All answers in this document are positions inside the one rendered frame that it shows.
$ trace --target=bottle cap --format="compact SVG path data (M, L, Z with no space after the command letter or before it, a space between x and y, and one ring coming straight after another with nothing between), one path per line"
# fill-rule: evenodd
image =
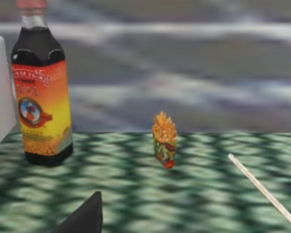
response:
M16 0L16 6L20 9L47 8L47 0Z

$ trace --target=bottle label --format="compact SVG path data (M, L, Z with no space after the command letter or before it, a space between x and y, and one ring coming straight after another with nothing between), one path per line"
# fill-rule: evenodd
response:
M65 61L45 67L12 64L26 152L56 155L72 143Z

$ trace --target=chopstick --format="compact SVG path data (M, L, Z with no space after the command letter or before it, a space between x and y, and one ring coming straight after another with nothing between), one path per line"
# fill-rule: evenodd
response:
M291 223L290 212L241 164L241 162L232 154L228 158L234 165L255 185L255 187L276 207L276 209Z

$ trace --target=fries toy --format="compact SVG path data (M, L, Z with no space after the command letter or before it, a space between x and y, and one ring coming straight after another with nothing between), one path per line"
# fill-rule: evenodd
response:
M156 158L165 168L172 168L177 147L177 131L171 118L167 118L163 111L154 116L152 133Z

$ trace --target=soy sauce bottle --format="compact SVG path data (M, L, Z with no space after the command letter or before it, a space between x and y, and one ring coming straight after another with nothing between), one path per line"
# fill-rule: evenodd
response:
M46 20L47 0L16 0L21 31L12 50L27 161L58 166L73 152L65 54Z

